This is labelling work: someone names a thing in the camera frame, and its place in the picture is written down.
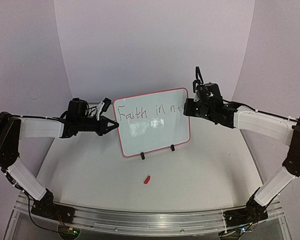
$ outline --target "red marker cap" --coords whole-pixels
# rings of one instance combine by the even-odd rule
[[[143,183],[148,184],[148,182],[150,181],[150,178],[151,178],[150,176],[147,176]]]

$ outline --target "white backdrop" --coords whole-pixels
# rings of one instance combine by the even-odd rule
[[[56,0],[63,60],[74,97],[90,102],[178,87],[195,67],[231,99],[254,0]]]

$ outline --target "white dry erase board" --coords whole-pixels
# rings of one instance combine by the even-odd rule
[[[190,140],[190,119],[184,116],[186,88],[116,99],[115,120],[124,157],[169,148]]]

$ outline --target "whiteboard stand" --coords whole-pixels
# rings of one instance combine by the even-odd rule
[[[174,152],[174,151],[176,150],[175,145],[172,144],[172,145],[170,146],[170,149],[171,149],[172,152]],[[145,159],[146,159],[145,153],[144,153],[143,151],[140,153],[140,156],[141,156],[141,159],[142,159],[142,160],[145,160]]]
[[[176,88],[116,99],[113,103],[118,135],[125,158],[158,150],[176,150],[189,142],[190,119],[184,116],[186,88]]]

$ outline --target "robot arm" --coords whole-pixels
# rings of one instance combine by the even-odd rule
[[[0,166],[1,171],[14,187],[34,199],[31,212],[45,218],[70,223],[74,209],[53,203],[53,194],[46,189],[22,163],[19,154],[19,140],[25,138],[70,138],[78,132],[96,132],[99,136],[119,127],[113,120],[102,116],[111,104],[105,99],[97,106],[89,108],[86,101],[74,98],[68,110],[61,117],[11,115],[0,113]],[[90,110],[96,110],[92,116]]]
[[[268,218],[266,208],[293,179],[300,176],[300,117],[287,118],[258,111],[245,104],[223,100],[216,83],[204,84],[196,67],[194,98],[188,98],[183,114],[221,124],[228,128],[253,131],[290,146],[282,166],[250,197],[245,208],[224,212],[228,227]]]

